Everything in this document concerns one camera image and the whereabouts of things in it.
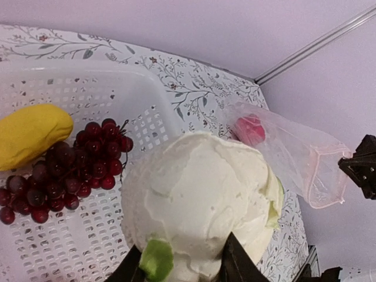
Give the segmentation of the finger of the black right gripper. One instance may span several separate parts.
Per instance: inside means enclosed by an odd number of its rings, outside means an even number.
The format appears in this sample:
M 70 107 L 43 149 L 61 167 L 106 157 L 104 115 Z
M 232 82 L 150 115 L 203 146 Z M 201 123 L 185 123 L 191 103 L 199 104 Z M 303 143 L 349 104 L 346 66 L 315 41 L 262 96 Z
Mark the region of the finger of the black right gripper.
M 354 159 L 375 160 L 375 136 L 365 135 L 355 150 Z
M 375 157 L 342 158 L 338 166 L 362 190 L 366 199 L 375 200 Z

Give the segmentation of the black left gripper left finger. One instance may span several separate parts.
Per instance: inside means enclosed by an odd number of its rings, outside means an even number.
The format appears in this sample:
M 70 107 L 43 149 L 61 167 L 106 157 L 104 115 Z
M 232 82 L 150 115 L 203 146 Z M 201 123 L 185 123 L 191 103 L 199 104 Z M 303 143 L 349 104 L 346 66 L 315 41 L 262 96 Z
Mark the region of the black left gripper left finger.
M 145 272 L 139 267 L 142 253 L 135 245 L 105 282 L 144 282 Z

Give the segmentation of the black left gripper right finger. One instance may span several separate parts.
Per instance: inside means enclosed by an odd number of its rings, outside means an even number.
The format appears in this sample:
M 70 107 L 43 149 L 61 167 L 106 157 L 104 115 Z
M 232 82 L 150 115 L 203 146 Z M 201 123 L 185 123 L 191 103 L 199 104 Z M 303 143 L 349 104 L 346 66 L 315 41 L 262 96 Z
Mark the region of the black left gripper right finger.
M 269 282 L 246 253 L 233 233 L 230 233 L 221 257 L 219 281 Z

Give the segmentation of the white perforated plastic basket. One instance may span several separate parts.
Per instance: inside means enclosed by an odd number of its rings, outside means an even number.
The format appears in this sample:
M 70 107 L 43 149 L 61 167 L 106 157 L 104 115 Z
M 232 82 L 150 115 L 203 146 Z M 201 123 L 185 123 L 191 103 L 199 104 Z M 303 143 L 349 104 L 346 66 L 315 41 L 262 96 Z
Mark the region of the white perforated plastic basket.
M 1 117 L 60 108 L 71 134 L 24 167 L 1 173 L 12 189 L 1 223 L 2 281 L 105 281 L 124 268 L 121 185 L 180 125 L 160 79 L 104 61 L 1 64 Z

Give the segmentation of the clear zip top bag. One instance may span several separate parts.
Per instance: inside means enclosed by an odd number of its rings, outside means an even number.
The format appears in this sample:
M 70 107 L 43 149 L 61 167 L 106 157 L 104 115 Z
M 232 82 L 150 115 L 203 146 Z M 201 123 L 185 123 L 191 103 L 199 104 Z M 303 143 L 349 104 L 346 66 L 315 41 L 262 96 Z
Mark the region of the clear zip top bag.
M 223 115 L 232 132 L 236 120 L 250 114 L 259 117 L 266 133 L 265 141 L 253 148 L 264 156 L 285 188 L 314 209 L 344 203 L 348 177 L 338 161 L 353 154 L 343 142 L 265 108 L 245 102 L 224 104 Z

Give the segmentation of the white toy cauliflower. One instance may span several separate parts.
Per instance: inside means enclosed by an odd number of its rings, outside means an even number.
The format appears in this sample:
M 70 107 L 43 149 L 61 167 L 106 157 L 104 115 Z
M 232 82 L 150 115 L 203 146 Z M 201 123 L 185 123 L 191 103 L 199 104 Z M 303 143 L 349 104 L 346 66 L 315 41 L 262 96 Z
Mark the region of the white toy cauliflower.
M 258 263 L 278 227 L 284 190 L 263 155 L 211 133 L 168 140 L 138 160 L 122 184 L 122 231 L 143 251 L 170 244 L 167 281 L 211 281 L 233 233 Z

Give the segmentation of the red toy pepper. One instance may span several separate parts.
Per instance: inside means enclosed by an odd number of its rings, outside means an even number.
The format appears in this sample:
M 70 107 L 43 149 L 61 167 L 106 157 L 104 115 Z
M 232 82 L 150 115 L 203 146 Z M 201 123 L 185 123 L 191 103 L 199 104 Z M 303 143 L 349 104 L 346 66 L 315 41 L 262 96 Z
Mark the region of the red toy pepper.
M 238 118 L 234 124 L 233 132 L 239 141 L 251 147 L 264 142 L 266 138 L 264 127 L 255 114 Z

